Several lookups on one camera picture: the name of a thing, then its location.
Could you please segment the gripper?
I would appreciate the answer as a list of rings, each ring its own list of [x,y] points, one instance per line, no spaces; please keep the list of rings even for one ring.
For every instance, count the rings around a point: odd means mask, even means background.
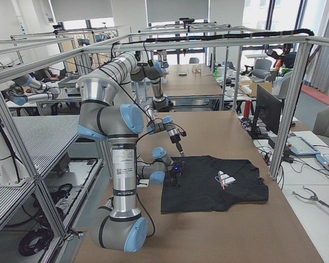
[[[171,184],[174,188],[180,188],[181,187],[181,185],[180,185],[181,178],[182,178],[181,175],[171,177]]]
[[[179,134],[176,134],[176,135],[173,135],[170,137],[170,140],[173,144],[176,145],[177,149],[180,150],[179,153],[182,157],[184,157],[184,151],[182,150],[182,146],[180,144],[180,135]]]

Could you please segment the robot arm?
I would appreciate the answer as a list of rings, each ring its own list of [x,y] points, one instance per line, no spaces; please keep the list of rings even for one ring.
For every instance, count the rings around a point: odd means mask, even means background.
[[[153,97],[147,99],[144,111],[147,114],[148,123],[146,130],[148,134],[156,134],[166,131],[173,144],[176,145],[181,156],[185,156],[183,148],[180,144],[180,136],[186,136],[185,131],[180,131],[176,124],[173,123],[171,116],[163,118],[160,122],[155,119],[155,110],[162,110],[169,106],[170,100],[164,95],[161,87],[162,71],[159,66],[155,65],[152,60],[148,62],[138,62],[135,69],[131,72],[131,80],[138,82],[144,78],[148,78],[151,83]]]
[[[112,145],[112,197],[97,209],[91,231],[102,248],[139,251],[148,221],[137,206],[137,141],[146,131],[167,131],[177,144],[179,133],[170,118],[155,120],[154,112],[169,105],[161,87],[161,70],[153,61],[142,63],[124,52],[78,79],[82,105],[78,133]]]

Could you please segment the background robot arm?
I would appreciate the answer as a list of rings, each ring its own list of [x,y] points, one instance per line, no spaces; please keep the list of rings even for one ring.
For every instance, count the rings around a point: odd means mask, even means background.
[[[58,87],[51,87],[26,74],[13,79],[13,84],[2,91],[6,100],[22,106],[28,102],[55,100],[60,94]]]

